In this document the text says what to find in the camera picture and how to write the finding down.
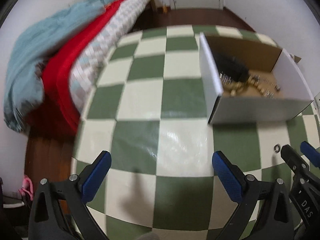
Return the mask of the black wristwatch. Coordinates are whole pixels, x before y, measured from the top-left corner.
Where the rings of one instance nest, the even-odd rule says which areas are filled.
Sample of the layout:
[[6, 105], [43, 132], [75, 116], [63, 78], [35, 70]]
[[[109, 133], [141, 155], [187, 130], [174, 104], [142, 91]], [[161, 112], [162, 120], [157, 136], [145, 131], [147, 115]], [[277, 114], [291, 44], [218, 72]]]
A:
[[234, 56], [212, 52], [219, 73], [227, 75], [235, 82], [247, 82], [249, 69]]

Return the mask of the pink slipper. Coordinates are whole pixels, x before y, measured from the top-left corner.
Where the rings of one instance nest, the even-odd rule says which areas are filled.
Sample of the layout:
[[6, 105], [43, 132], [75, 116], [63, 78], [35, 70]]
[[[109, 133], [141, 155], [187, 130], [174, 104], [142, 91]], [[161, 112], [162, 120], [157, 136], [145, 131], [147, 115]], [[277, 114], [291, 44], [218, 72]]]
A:
[[30, 200], [33, 201], [34, 199], [33, 183], [27, 175], [24, 175], [22, 180], [22, 187], [18, 191], [22, 197], [25, 197], [26, 195], [28, 195]]

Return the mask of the open cardboard box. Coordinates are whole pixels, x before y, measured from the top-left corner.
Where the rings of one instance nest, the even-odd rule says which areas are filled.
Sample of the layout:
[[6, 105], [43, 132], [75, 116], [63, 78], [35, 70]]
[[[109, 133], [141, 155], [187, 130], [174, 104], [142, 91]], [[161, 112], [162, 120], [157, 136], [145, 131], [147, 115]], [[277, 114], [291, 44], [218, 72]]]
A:
[[[199, 43], [208, 124], [287, 121], [312, 103], [307, 82], [285, 49], [209, 33], [200, 33]], [[219, 73], [214, 51], [244, 63], [249, 69], [247, 82], [235, 82]]]

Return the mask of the red blanket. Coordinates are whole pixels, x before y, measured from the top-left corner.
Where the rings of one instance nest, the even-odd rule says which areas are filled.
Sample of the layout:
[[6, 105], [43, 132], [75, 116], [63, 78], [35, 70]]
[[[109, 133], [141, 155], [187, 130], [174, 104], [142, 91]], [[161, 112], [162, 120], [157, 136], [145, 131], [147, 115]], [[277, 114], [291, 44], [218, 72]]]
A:
[[101, 31], [118, 9], [116, 0], [106, 11], [68, 40], [46, 63], [42, 72], [44, 101], [27, 116], [31, 129], [52, 137], [75, 136], [81, 113], [76, 113], [69, 92], [71, 67], [90, 41]]

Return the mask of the green cream checkered tablecloth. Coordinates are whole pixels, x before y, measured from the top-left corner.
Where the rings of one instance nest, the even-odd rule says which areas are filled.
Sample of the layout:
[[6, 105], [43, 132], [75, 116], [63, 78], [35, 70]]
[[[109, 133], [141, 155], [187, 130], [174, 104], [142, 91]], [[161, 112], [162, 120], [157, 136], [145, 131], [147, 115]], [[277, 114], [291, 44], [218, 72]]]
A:
[[292, 172], [277, 153], [285, 144], [319, 147], [314, 106], [273, 124], [212, 128], [207, 124], [199, 68], [199, 34], [250, 38], [263, 35], [229, 27], [183, 25], [138, 31], [121, 38], [104, 59], [78, 128], [72, 172], [98, 154], [111, 169], [88, 209], [110, 239], [214, 239], [236, 208], [212, 155], [221, 150], [245, 174], [283, 179]]

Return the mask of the checkered white mattress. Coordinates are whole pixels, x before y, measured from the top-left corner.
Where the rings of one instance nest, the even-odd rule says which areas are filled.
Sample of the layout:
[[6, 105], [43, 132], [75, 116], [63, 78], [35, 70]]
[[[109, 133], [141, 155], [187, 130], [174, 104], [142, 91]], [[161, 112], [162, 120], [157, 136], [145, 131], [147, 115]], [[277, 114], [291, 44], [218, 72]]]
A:
[[71, 67], [69, 92], [76, 113], [81, 113], [87, 96], [101, 71], [104, 58], [118, 40], [133, 27], [150, 0], [124, 0], [107, 24], [80, 53]]

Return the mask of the teal blanket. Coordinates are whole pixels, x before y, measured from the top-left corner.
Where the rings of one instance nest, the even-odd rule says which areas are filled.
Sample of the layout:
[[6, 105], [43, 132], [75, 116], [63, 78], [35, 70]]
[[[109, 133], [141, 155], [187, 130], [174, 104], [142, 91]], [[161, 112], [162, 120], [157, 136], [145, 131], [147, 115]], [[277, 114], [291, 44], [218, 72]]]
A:
[[81, 0], [28, 27], [17, 38], [8, 62], [3, 99], [4, 121], [17, 133], [28, 129], [26, 116], [44, 98], [43, 63], [69, 38], [102, 15], [116, 0]]

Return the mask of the wooden bed frame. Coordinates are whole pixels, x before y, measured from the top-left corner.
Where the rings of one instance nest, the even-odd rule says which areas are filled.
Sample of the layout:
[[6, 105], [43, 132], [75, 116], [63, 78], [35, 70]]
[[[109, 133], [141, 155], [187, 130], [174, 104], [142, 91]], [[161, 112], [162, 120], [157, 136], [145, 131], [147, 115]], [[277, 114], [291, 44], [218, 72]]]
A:
[[170, 6], [167, 6], [165, 4], [160, 5], [156, 2], [156, 0], [150, 0], [150, 5], [152, 11], [158, 14], [167, 14], [171, 10]]

